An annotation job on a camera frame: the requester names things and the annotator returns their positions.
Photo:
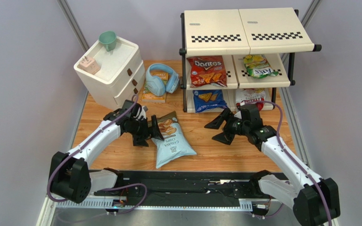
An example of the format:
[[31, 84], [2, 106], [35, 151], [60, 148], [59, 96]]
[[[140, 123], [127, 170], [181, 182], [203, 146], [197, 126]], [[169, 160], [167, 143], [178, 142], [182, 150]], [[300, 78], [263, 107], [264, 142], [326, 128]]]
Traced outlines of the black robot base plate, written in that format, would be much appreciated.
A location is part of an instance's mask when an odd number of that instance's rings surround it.
[[251, 192], [253, 172], [119, 171], [115, 187], [134, 184], [120, 191], [97, 191], [95, 196], [119, 196], [131, 204], [235, 204], [239, 198], [269, 199]]

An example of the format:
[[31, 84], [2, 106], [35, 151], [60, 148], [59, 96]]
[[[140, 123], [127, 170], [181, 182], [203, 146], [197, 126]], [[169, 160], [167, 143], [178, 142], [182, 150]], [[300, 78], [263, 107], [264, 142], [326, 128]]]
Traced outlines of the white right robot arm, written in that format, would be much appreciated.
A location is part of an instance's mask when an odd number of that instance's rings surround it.
[[269, 195], [289, 207], [302, 226], [320, 226], [340, 216], [337, 183], [310, 169], [286, 145], [280, 130], [264, 125], [255, 102], [240, 107], [237, 113], [224, 109], [206, 129], [222, 129], [213, 140], [230, 145], [235, 136], [246, 137], [260, 152], [268, 156], [287, 177], [278, 179], [267, 170], [251, 176], [249, 191], [256, 196]]

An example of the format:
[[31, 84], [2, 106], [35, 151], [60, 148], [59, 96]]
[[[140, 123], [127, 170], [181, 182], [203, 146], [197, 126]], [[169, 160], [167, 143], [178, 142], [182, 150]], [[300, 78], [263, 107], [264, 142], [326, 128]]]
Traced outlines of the white red Chuba chips bag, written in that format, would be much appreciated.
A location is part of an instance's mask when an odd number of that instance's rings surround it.
[[264, 88], [257, 89], [237, 89], [235, 92], [236, 107], [239, 110], [241, 106], [250, 102], [266, 100], [267, 92]]

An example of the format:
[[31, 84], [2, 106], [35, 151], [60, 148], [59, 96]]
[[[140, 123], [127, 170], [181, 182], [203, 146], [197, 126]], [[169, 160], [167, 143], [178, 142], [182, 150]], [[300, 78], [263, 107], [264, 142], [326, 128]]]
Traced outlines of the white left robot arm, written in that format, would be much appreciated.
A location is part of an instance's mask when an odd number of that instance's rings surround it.
[[113, 188], [118, 178], [115, 170], [93, 171], [89, 166], [124, 133], [131, 134], [133, 146], [148, 146], [152, 138], [163, 141], [157, 116], [149, 120], [146, 111], [147, 107], [136, 100], [126, 100], [78, 146], [65, 153], [56, 152], [50, 163], [47, 196], [54, 202], [81, 203], [91, 193]]

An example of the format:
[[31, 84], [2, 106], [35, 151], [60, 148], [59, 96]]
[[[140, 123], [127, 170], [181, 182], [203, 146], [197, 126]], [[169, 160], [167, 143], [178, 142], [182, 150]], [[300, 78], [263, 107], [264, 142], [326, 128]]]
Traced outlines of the red Doritos chips bag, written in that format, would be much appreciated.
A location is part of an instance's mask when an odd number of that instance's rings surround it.
[[222, 56], [193, 56], [187, 61], [191, 66], [191, 87], [204, 85], [227, 87], [227, 72]]

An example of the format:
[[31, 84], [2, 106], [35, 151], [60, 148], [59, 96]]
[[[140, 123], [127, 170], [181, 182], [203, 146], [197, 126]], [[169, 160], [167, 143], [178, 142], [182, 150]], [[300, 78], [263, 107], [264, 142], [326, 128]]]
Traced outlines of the light blue snack bag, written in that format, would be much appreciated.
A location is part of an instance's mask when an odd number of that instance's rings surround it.
[[157, 169], [177, 158], [197, 155], [185, 138], [175, 111], [158, 118], [157, 122], [161, 135], [164, 138], [163, 140], [152, 139], [157, 147]]

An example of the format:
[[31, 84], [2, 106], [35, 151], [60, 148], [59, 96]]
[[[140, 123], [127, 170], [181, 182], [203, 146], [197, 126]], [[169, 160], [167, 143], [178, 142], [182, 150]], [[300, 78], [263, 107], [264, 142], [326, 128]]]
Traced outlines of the blue Doritos chips bag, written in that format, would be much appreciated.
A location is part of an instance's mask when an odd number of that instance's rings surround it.
[[210, 111], [215, 108], [226, 109], [228, 107], [220, 89], [194, 90], [193, 99], [196, 113]]

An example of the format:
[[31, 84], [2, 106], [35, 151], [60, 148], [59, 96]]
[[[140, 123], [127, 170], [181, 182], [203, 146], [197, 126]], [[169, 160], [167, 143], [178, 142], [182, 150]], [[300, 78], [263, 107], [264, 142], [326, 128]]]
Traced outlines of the green Foxs snack bag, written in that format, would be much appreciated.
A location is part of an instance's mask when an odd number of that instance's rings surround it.
[[243, 57], [243, 64], [249, 76], [255, 79], [276, 77], [280, 74], [273, 69], [265, 55], [246, 55]]

